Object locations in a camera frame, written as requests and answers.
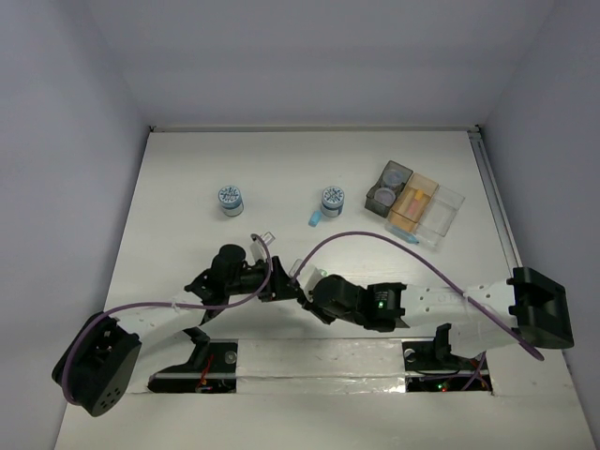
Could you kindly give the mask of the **blue highlighter cap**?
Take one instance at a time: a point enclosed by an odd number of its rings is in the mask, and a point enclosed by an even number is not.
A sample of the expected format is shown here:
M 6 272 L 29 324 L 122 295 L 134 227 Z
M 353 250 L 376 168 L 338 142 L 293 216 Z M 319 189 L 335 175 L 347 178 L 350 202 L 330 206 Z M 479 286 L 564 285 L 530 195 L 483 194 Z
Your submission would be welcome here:
M 311 216 L 310 216 L 307 224 L 310 227 L 316 227 L 319 224 L 321 218 L 322 218 L 322 212 L 321 211 L 314 211 L 311 214 Z

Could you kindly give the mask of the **blue splash lid jar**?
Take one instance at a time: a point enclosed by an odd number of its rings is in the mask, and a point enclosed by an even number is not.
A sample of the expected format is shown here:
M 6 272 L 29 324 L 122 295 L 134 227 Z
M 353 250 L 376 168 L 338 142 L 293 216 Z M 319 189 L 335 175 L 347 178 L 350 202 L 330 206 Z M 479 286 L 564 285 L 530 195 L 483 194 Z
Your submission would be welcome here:
M 236 186 L 222 187 L 217 193 L 219 206 L 227 217 L 237 217 L 244 211 L 241 191 Z
M 321 211 L 329 218 L 339 217 L 343 210 L 345 193 L 341 187 L 329 186 L 322 191 Z

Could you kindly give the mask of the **blue highlighter pen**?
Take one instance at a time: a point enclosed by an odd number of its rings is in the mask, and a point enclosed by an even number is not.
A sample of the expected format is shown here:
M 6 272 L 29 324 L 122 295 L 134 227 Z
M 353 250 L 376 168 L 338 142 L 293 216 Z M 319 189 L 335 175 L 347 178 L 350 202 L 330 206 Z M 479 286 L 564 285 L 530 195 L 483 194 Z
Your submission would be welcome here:
M 419 239 L 411 232 L 406 232 L 405 230 L 400 229 L 399 227 L 393 225 L 392 223 L 387 222 L 384 228 L 395 237 L 401 239 L 405 243 L 411 245 L 418 245 Z

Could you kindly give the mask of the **clear jar of paper clips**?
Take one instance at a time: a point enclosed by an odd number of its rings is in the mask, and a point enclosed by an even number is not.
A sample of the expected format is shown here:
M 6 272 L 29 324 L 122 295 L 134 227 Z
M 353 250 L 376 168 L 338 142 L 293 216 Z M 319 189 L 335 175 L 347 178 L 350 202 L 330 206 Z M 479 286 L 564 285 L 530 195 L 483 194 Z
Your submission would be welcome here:
M 396 193 L 389 187 L 380 187 L 374 193 L 374 200 L 384 207 L 391 207 L 396 201 Z

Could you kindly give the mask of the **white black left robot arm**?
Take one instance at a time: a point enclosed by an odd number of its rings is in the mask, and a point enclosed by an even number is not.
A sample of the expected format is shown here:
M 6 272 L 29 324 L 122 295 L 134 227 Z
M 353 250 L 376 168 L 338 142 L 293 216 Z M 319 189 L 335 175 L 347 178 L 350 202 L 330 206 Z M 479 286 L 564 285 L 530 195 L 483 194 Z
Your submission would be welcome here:
M 300 284 L 284 270 L 267 244 L 256 238 L 255 262 L 242 247 L 222 246 L 209 268 L 168 301 L 115 307 L 92 315 L 52 371 L 68 403 L 97 417 L 109 411 L 128 388 L 138 359 L 158 344 L 182 333 L 174 357 L 183 369 L 206 373 L 214 356 L 201 329 L 219 313 L 243 303 L 296 300 Z

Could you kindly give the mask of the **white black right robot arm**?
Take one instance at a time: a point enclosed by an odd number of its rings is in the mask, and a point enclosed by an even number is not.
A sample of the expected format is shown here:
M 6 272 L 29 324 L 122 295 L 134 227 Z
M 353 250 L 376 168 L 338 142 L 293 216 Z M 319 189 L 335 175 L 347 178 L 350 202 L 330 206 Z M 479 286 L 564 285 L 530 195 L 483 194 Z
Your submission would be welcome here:
M 465 293 L 401 282 L 362 287 L 313 265 L 296 279 L 303 307 L 324 323 L 341 320 L 381 333 L 433 326 L 431 355 L 444 368 L 520 340 L 535 349 L 574 345 L 566 289 L 529 267 Z

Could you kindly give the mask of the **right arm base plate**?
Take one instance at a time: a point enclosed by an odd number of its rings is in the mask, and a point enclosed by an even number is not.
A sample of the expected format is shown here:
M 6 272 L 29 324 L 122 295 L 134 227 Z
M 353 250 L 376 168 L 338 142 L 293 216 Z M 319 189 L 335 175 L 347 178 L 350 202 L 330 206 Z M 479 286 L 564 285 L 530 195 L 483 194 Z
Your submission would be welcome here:
M 408 393 L 493 391 L 488 363 L 482 356 L 465 358 L 451 354 L 447 323 L 437 328 L 432 339 L 402 342 Z

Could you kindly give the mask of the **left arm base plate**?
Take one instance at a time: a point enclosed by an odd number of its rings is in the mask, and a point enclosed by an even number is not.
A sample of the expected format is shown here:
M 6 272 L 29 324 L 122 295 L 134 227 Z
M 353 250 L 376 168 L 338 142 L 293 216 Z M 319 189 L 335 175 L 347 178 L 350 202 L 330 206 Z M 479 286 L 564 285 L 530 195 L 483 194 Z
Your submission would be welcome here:
M 155 394 L 233 394 L 237 390 L 237 340 L 213 341 L 199 327 L 184 331 L 194 348 L 185 363 L 155 372 L 147 388 Z

